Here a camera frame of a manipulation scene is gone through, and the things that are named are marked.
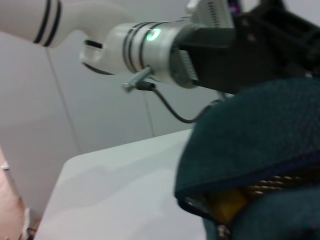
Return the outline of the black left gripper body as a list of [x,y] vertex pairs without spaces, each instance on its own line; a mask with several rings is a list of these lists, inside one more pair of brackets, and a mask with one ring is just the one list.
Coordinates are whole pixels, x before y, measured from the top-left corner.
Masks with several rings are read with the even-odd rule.
[[171,75],[183,88],[203,87],[235,94],[267,81],[298,77],[289,59],[296,46],[283,37],[281,0],[262,0],[242,12],[238,0],[191,0],[192,29],[174,46]]

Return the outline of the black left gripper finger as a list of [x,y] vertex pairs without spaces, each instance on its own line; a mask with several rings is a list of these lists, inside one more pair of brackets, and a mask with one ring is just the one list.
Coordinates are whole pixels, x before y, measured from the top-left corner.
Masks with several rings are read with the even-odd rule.
[[287,9],[282,10],[282,35],[284,38],[296,43],[319,43],[320,27],[291,13]]
[[311,73],[313,77],[320,76],[320,42],[307,42],[295,45],[289,51],[292,62],[298,64],[304,70]]

